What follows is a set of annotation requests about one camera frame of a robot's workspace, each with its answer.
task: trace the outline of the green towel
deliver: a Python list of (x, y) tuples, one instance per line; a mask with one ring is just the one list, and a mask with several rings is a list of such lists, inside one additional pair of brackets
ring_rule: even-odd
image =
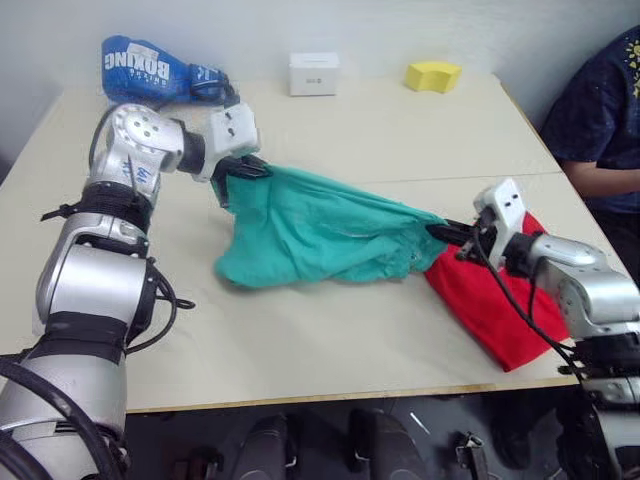
[(371, 282), (425, 271), (446, 245), (426, 225), (438, 216), (292, 168), (227, 176), (233, 241), (215, 264), (232, 282), (260, 288), (336, 278)]

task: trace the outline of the boxing glove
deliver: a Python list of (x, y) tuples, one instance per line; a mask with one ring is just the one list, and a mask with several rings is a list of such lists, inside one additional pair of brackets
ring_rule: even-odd
[(102, 87), (116, 103), (156, 108), (174, 102), (228, 107), (240, 100), (223, 71), (187, 65), (150, 42), (121, 35), (102, 42)]

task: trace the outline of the red towel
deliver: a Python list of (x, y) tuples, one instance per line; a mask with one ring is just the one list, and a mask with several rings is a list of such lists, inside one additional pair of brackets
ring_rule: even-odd
[[(527, 214), (524, 233), (544, 232)], [(455, 259), (459, 247), (449, 246), (425, 272), (431, 286), (476, 339), (489, 350), (505, 372), (528, 363), (550, 347), (518, 316), (485, 267)], [(503, 269), (500, 276), (514, 298), (527, 311), (529, 281), (515, 278)], [(536, 292), (535, 322), (554, 340), (569, 336), (560, 310), (542, 290)]]

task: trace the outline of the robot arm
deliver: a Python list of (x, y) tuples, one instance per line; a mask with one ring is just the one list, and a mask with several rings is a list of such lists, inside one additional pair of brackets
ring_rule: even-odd
[[(107, 148), (90, 159), (81, 200), (43, 216), (66, 221), (36, 289), (33, 326), (42, 336), (21, 366), (69, 395), (123, 463), (125, 358), (140, 348), (127, 346), (150, 324), (158, 291), (173, 301), (172, 318), (177, 303), (147, 256), (161, 173), (207, 181), (223, 157), (257, 149), (257, 131), (246, 104), (212, 114), (205, 137), (134, 104), (109, 111), (105, 125)], [(97, 473), (65, 417), (13, 382), (0, 394), (0, 430), (54, 479)], [(0, 466), (5, 478), (14, 477)]]
[[(494, 270), (504, 266), (511, 275), (531, 279), (555, 299), (575, 342), (569, 360), (579, 365), (576, 371), (560, 370), (578, 376), (588, 399), (578, 433), (586, 437), (588, 430), (604, 439), (606, 455), (587, 453), (606, 464), (601, 467), (607, 470), (602, 478), (622, 477), (624, 458), (637, 458), (637, 453), (629, 452), (640, 450), (640, 294), (636, 285), (612, 270), (605, 254), (592, 246), (552, 235), (522, 234), (525, 208), (511, 179), (480, 193), (474, 206), (479, 215), (474, 226), (449, 222), (428, 227), (429, 231), (460, 245), (460, 259), (485, 264), (484, 258), (485, 266)], [(565, 428), (575, 430), (576, 424)], [(572, 458), (585, 463), (584, 457), (579, 458), (584, 452), (574, 448)]]

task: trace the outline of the yellow sponge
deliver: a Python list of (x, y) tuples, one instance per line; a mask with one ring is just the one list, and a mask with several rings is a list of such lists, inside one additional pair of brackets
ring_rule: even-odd
[(413, 90), (447, 93), (456, 86), (462, 67), (446, 62), (412, 63), (404, 82)]

